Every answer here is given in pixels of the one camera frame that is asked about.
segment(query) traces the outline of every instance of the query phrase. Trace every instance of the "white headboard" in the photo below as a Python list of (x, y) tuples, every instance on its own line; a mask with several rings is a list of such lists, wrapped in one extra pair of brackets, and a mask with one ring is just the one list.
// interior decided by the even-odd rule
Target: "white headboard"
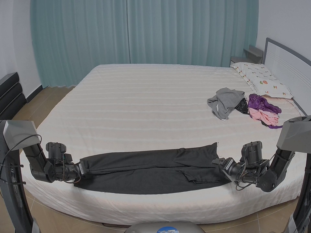
[(301, 111), (311, 115), (311, 61), (267, 38), (262, 63), (289, 88)]

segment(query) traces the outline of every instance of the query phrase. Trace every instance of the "bed sheet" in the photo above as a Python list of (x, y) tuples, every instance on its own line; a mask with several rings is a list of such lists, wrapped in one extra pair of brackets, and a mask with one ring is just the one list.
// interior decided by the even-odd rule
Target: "bed sheet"
[[(252, 93), (233, 68), (115, 64), (94, 68), (38, 127), (42, 146), (61, 142), (74, 162), (108, 152), (191, 148), (218, 142), (220, 157), (241, 157), (243, 144), (262, 141), (263, 158), (276, 150), (281, 129), (269, 129), (234, 110), (227, 121), (212, 114), (207, 99), (223, 87)], [(279, 124), (299, 116), (287, 99), (268, 98), (280, 107)], [(296, 153), (285, 180), (272, 192), (232, 183), (174, 194), (113, 194), (64, 182), (35, 180), (22, 169), (25, 188), (47, 206), (83, 219), (111, 224), (192, 221), (215, 223), (243, 217), (295, 199), (301, 189), (306, 154)], [(21, 163), (27, 159), (21, 154)]]

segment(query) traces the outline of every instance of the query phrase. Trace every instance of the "floor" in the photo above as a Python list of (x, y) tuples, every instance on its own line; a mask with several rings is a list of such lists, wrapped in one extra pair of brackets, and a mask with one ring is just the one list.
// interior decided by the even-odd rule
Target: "floor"
[[(54, 106), (73, 87), (47, 87), (29, 104), (26, 104), (14, 117), (15, 120), (32, 120), (36, 127), (47, 117)], [(26, 191), (28, 205), (36, 218), (42, 233), (123, 233), (125, 228), (107, 227), (98, 222), (91, 222), (55, 211), (37, 200)], [(297, 200), (266, 208), (246, 217), (223, 223), (204, 224), (200, 227), (211, 233), (276, 233), (283, 232), (290, 214), (294, 211)], [(0, 197), (0, 232), (13, 233), (14, 227)]]

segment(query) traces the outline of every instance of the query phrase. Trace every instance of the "pillow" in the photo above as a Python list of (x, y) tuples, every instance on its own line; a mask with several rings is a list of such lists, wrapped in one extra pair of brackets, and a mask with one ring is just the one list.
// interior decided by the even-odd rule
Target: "pillow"
[(264, 64), (238, 62), (231, 65), (259, 96), (291, 99), (290, 90), (268, 70)]

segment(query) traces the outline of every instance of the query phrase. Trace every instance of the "wall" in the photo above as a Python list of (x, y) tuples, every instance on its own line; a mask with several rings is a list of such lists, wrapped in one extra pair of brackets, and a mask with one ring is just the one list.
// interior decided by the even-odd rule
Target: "wall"
[(259, 0), (256, 47), (269, 37), (311, 60), (310, 8), (311, 0)]
[(40, 85), (30, 31), (30, 0), (0, 0), (0, 78), (18, 72), (25, 97)]

